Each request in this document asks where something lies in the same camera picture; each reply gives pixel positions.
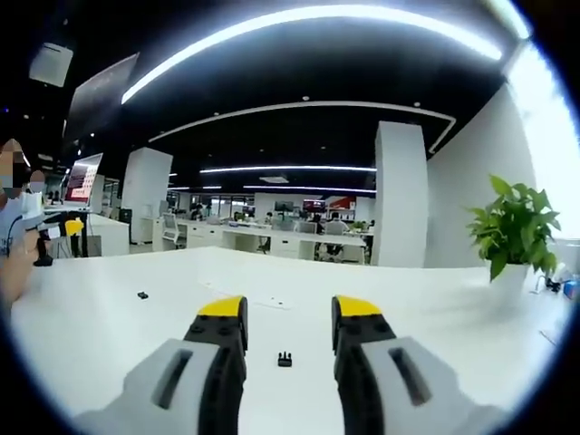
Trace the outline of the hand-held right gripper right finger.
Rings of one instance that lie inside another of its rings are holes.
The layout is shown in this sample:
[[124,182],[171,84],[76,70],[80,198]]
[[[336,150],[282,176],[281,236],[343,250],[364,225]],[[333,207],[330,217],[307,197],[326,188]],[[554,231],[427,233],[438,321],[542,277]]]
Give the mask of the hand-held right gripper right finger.
[[332,299],[333,374],[347,434],[494,434],[506,413],[473,401],[452,367],[399,337],[374,304]]

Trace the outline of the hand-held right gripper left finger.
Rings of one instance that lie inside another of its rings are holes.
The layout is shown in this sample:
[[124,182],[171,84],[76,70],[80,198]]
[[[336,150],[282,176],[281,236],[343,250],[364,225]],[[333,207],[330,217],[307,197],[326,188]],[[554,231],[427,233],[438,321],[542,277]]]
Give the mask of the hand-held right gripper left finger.
[[247,342],[244,296],[207,304],[183,338],[144,358],[119,396],[74,425],[81,434],[236,434]]

